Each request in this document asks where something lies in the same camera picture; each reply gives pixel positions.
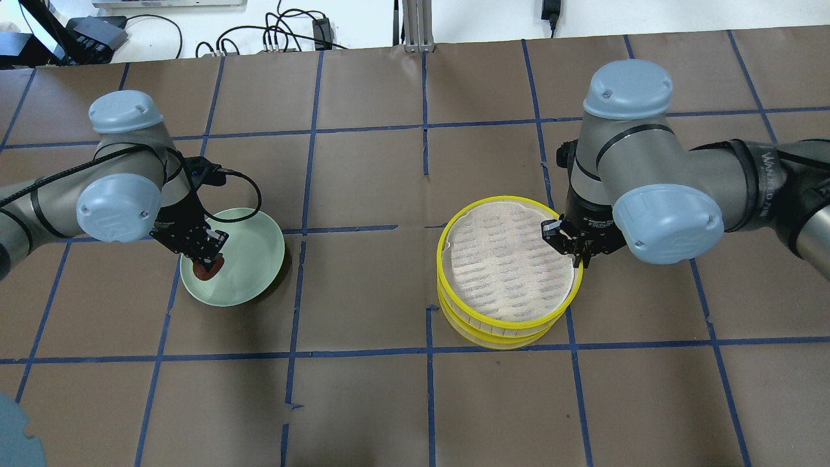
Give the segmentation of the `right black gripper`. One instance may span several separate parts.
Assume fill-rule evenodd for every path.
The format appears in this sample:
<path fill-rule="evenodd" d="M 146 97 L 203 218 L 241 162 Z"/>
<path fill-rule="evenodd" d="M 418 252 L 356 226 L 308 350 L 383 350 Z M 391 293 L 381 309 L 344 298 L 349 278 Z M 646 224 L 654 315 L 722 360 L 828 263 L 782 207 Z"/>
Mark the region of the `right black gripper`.
<path fill-rule="evenodd" d="M 568 171 L 563 213 L 541 223 L 543 241 L 563 255 L 573 256 L 574 269 L 586 269 L 591 258 L 613 254 L 626 239 L 613 219 L 613 207 L 601 178 L 584 168 L 578 140 L 566 141 L 556 153 L 557 166 Z"/>

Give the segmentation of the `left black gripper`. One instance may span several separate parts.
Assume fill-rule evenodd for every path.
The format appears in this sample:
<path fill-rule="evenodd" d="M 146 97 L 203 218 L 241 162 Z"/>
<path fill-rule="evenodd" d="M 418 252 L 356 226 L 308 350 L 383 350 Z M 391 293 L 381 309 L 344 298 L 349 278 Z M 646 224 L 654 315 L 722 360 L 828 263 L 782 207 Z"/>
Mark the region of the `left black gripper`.
<path fill-rule="evenodd" d="M 162 207 L 149 236 L 193 262 L 214 263 L 229 235 L 206 221 L 198 188 L 220 167 L 206 159 L 172 160 L 174 172 L 162 188 Z"/>

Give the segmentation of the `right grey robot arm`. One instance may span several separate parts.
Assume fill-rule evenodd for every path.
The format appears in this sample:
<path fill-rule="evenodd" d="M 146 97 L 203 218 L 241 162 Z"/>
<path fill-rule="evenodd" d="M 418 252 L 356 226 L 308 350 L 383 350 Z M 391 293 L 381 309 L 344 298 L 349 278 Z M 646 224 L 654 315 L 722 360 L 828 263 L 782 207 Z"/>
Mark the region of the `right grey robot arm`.
<path fill-rule="evenodd" d="M 827 277 L 828 139 L 685 150 L 666 118 L 672 92 L 672 77 L 649 61 L 613 61 L 593 74 L 579 136 L 557 152 L 568 193 L 563 213 L 542 222 L 543 241 L 575 268 L 620 248 L 673 264 L 724 234 L 771 228 Z"/>

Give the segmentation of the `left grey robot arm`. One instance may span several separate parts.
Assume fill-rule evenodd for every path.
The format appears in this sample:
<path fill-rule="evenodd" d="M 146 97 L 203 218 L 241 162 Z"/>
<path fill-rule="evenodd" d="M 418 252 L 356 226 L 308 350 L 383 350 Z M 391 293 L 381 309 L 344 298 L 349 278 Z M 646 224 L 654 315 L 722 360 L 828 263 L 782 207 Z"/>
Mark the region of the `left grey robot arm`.
<path fill-rule="evenodd" d="M 89 119 L 101 137 L 91 160 L 2 188 L 2 276 L 39 247 L 81 235 L 107 243 L 151 237 L 189 258 L 198 279 L 216 276 L 229 236 L 208 224 L 198 189 L 223 186 L 228 171 L 185 157 L 145 92 L 106 94 Z"/>

